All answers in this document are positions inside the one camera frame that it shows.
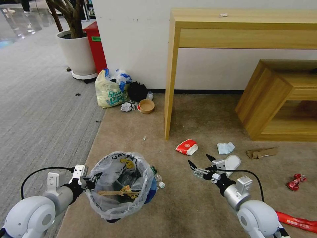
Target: red candy wrapper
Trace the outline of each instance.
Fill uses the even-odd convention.
[[[317,233],[317,221],[309,221],[302,218],[295,218],[285,213],[277,212],[278,220],[282,223],[298,227],[303,230]]]
[[[198,145],[196,141],[188,139],[180,143],[175,150],[185,155],[192,155],[196,150],[198,150]]]
[[[288,186],[289,189],[293,191],[297,191],[299,189],[299,182],[304,182],[306,181],[307,178],[303,174],[294,174],[294,180],[288,182],[286,185]]]

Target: clear plastic bag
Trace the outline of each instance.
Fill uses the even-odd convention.
[[[116,151],[101,159],[91,170],[89,177],[102,172],[93,191],[86,190],[91,207],[105,220],[123,218],[141,209],[147,199],[153,181],[150,165],[138,153]],[[119,195],[101,196],[97,191],[118,191],[129,185],[139,190],[136,199]]]

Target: plastic bottle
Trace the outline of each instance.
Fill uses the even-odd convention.
[[[162,181],[162,176],[158,173],[154,174],[154,178],[156,179],[156,184],[158,188],[165,188],[165,183]]]

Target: wooden stick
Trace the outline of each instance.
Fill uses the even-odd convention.
[[[97,193],[102,196],[112,196],[112,195],[123,196],[124,194],[139,195],[139,192],[128,192],[128,191],[98,191]]]
[[[62,25],[60,24],[60,21],[59,21],[59,18],[57,16],[57,13],[55,11],[55,8],[51,5],[51,3],[49,1],[46,1],[46,3],[47,3],[47,6],[49,7],[49,9],[52,12],[52,16],[54,18],[54,21],[55,21],[55,24],[57,26],[58,31],[59,32],[63,31]]]

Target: white plant pot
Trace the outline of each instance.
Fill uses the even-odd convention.
[[[88,37],[76,39],[64,39],[63,36],[70,31],[62,31],[57,34],[57,41],[61,47],[68,66],[72,69],[72,75],[76,79],[93,79],[98,76]]]

